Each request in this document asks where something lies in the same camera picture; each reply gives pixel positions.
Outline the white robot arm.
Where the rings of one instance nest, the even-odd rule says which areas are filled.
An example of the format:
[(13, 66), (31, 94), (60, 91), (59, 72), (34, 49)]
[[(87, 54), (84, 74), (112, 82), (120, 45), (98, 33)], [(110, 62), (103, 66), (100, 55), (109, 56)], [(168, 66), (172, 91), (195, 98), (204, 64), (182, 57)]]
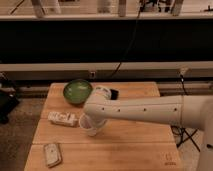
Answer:
[(105, 86), (96, 86), (84, 104), (79, 124), (96, 135), (108, 119), (132, 120), (199, 129), (204, 132), (197, 171), (213, 171), (213, 96), (178, 95), (112, 100)]

